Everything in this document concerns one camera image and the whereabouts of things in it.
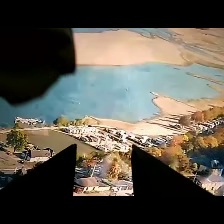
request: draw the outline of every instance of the water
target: water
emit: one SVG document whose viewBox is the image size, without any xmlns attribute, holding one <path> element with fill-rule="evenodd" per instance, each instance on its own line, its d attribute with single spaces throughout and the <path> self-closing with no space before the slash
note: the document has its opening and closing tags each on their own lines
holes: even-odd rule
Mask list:
<svg viewBox="0 0 224 224">
<path fill-rule="evenodd" d="M 42 98 L 32 102 L 13 107 L 0 98 L 0 125 L 12 125 L 15 116 L 52 122 L 60 115 L 70 119 L 92 115 L 136 122 L 159 112 L 152 103 L 150 91 L 175 99 L 218 95 L 207 86 L 209 81 L 191 77 L 186 72 L 220 80 L 224 75 L 222 70 L 196 64 L 188 67 L 163 64 L 78 67 L 75 75 L 61 78 Z"/>
</svg>

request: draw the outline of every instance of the blue water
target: blue water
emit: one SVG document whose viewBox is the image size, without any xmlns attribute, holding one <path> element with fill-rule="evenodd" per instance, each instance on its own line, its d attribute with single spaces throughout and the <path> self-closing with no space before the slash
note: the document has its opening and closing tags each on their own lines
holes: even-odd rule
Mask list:
<svg viewBox="0 0 224 224">
<path fill-rule="evenodd" d="M 0 125 L 12 125 L 15 116 L 38 117 L 52 122 L 92 115 L 136 122 L 159 112 L 150 91 L 175 99 L 214 97 L 207 80 L 186 72 L 223 80 L 222 70 L 201 65 L 178 67 L 163 64 L 78 67 L 76 74 L 61 78 L 42 97 L 13 107 L 0 98 Z"/>
</svg>

